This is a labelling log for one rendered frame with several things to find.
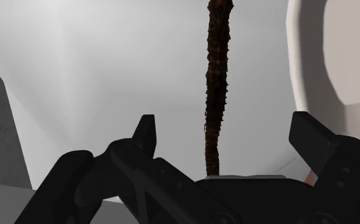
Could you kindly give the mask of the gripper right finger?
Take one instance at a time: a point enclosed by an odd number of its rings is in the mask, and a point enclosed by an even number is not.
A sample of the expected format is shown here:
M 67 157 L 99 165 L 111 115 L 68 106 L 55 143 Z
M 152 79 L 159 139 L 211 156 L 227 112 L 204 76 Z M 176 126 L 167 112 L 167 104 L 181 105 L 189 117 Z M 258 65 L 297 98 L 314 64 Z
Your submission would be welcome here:
M 360 139 L 335 134 L 308 112 L 295 111 L 289 142 L 317 176 L 297 224 L 360 224 Z

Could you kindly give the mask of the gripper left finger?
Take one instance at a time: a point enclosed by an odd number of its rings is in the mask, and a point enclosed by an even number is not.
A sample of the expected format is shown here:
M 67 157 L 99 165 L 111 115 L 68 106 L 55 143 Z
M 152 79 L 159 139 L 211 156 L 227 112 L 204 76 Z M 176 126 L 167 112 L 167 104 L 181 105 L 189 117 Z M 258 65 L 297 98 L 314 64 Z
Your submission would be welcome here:
M 110 197 L 121 198 L 139 224 L 243 224 L 234 209 L 155 158 L 155 147 L 155 117 L 142 115 L 131 138 L 98 157 L 63 154 L 14 224 L 91 224 Z

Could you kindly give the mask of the white toilet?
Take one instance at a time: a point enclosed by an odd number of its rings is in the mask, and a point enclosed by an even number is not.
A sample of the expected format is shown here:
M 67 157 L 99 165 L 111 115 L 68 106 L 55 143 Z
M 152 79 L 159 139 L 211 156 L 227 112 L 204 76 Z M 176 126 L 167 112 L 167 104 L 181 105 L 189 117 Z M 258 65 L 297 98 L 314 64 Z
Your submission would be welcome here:
M 286 32 L 297 110 L 360 139 L 360 0 L 289 0 Z

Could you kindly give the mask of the dark brown spiky stick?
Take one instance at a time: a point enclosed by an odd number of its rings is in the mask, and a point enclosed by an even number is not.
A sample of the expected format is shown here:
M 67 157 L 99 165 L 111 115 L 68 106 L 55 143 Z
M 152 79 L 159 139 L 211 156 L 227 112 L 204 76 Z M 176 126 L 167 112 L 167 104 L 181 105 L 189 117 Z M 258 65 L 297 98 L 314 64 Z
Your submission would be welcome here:
M 228 43 L 231 40 L 229 19 L 233 0 L 209 0 L 207 35 L 208 68 L 205 100 L 205 167 L 208 176 L 219 174 L 218 138 L 228 92 Z

